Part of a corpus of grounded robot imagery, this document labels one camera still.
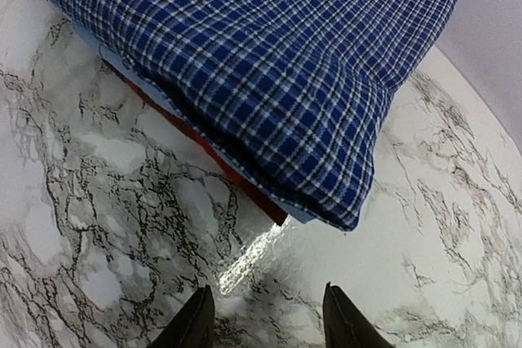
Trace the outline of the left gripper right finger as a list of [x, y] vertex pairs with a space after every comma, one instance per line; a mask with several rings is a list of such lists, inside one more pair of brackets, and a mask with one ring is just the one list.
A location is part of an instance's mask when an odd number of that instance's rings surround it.
[[338, 285], [325, 286], [322, 313], [327, 348], [392, 348]]

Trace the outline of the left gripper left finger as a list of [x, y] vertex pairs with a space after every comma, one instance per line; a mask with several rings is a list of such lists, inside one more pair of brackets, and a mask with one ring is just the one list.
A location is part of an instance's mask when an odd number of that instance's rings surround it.
[[149, 348], [211, 348], [214, 346], [215, 300], [209, 285], [200, 287]]

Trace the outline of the shirts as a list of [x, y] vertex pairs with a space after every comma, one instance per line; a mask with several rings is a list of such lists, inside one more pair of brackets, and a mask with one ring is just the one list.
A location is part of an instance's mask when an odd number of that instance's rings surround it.
[[115, 68], [123, 81], [149, 106], [158, 111], [165, 119], [168, 120], [178, 131], [186, 137], [200, 145], [206, 153], [217, 163], [228, 179], [232, 180], [269, 218], [276, 224], [281, 225], [288, 216], [297, 219], [302, 224], [311, 222], [314, 217], [301, 210], [285, 203], [273, 200], [264, 194], [255, 185], [247, 181], [243, 177], [243, 173], [224, 158], [223, 154], [216, 152], [211, 145], [193, 128], [185, 124], [179, 118], [178, 112], [174, 106], [168, 102], [165, 94], [161, 90], [140, 77], [124, 65], [123, 59], [117, 53], [108, 49], [93, 34], [88, 32], [78, 22], [72, 22], [73, 31], [93, 50], [97, 51], [99, 56]]

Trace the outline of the blue checked shirt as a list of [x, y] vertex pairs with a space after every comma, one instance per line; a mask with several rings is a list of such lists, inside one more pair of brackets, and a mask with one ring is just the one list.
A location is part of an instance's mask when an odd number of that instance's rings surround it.
[[50, 0], [294, 216], [353, 230], [397, 90], [458, 0]]

